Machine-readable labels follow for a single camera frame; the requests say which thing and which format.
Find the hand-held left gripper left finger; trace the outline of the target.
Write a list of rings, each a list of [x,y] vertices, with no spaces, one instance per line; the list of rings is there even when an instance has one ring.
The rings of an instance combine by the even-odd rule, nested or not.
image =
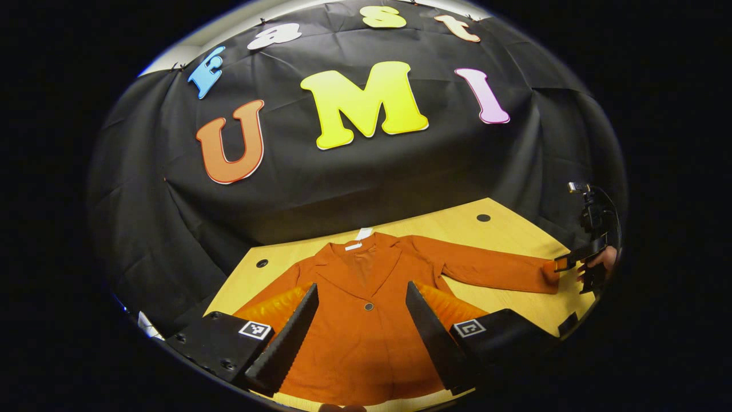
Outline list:
[[[318,307],[318,287],[308,283],[246,315],[211,311],[165,342],[209,375],[271,397],[280,391]]]

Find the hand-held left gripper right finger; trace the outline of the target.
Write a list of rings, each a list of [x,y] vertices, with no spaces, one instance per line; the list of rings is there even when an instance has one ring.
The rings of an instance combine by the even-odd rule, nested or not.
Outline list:
[[[437,375],[454,395],[527,373],[560,343],[510,308],[486,313],[423,283],[408,282],[405,303]]]

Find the orange jacket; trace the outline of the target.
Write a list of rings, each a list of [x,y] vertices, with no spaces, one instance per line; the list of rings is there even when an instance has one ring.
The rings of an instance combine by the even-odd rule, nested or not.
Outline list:
[[[414,326],[408,282],[452,295],[449,277],[479,287],[555,294],[552,261],[534,256],[374,232],[359,243],[328,243],[293,264],[245,303],[239,315],[296,287],[318,287],[319,307],[280,391],[333,405],[377,405],[443,389]]]

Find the white side desk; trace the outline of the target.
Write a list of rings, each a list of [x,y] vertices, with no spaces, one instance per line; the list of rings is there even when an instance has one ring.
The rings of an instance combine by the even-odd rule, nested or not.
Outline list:
[[[156,329],[153,323],[147,318],[143,311],[139,311],[137,315],[137,326],[141,331],[146,334],[149,338],[155,338],[165,341],[160,332]]]

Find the black backdrop cloth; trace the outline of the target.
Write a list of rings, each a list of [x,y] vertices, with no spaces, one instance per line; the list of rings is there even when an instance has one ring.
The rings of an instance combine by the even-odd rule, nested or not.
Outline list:
[[[201,29],[145,69],[110,110],[86,213],[121,303],[183,328],[251,248],[376,226],[490,198],[568,248],[585,242],[570,181],[599,186],[625,225],[619,141],[583,81],[496,15],[436,2],[264,0],[219,34]],[[260,18],[271,21],[258,26]],[[313,93],[334,70],[364,87],[408,65],[426,128],[320,148]],[[176,62],[188,64],[170,72]]]

